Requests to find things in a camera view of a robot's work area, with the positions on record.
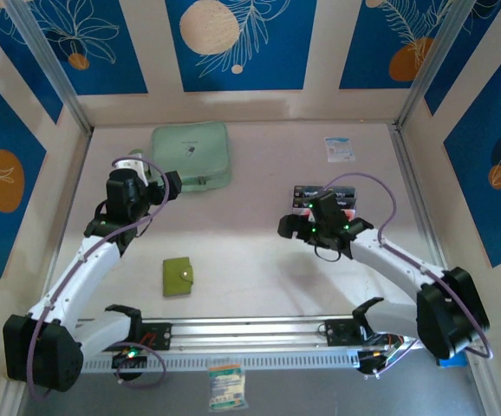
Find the orange circle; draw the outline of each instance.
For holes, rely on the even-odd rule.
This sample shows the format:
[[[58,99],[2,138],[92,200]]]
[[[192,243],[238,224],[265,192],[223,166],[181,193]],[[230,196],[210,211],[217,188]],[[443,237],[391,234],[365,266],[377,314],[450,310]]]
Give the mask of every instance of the orange circle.
[[[74,53],[68,56],[69,65],[80,71],[88,68],[88,59],[85,55]]]
[[[395,81],[413,81],[432,43],[431,37],[421,37],[399,49],[389,63],[389,76]]]
[[[501,165],[495,165],[488,175],[488,179],[490,180],[490,185],[499,190],[501,189]]]
[[[22,162],[14,153],[0,149],[0,212],[15,211],[22,202],[24,189]]]

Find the small green wallet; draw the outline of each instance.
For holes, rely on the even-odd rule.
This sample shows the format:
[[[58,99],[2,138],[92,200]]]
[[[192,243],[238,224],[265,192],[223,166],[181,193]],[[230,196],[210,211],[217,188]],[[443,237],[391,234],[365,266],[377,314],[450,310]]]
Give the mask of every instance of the small green wallet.
[[[169,258],[162,264],[164,296],[189,295],[193,283],[189,257]]]

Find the small packet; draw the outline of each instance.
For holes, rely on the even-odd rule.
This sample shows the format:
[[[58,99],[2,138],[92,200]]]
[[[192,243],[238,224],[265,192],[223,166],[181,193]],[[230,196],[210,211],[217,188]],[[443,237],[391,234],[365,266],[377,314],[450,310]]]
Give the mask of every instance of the small packet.
[[[208,368],[210,412],[246,409],[244,370],[239,364]]]

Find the white tag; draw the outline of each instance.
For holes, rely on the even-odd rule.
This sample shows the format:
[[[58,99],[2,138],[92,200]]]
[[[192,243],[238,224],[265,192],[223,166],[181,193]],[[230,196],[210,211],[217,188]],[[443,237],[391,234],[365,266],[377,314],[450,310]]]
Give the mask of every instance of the white tag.
[[[351,139],[346,137],[327,137],[325,141],[328,162],[356,161],[355,152],[353,152],[353,147],[351,146]]]

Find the mint green pouch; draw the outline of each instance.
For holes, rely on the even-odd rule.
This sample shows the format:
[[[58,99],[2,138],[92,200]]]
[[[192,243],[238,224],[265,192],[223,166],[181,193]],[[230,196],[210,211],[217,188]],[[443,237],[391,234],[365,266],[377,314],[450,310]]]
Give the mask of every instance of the mint green pouch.
[[[182,192],[221,188],[231,182],[225,124],[210,121],[157,127],[152,158],[166,172],[178,171]]]

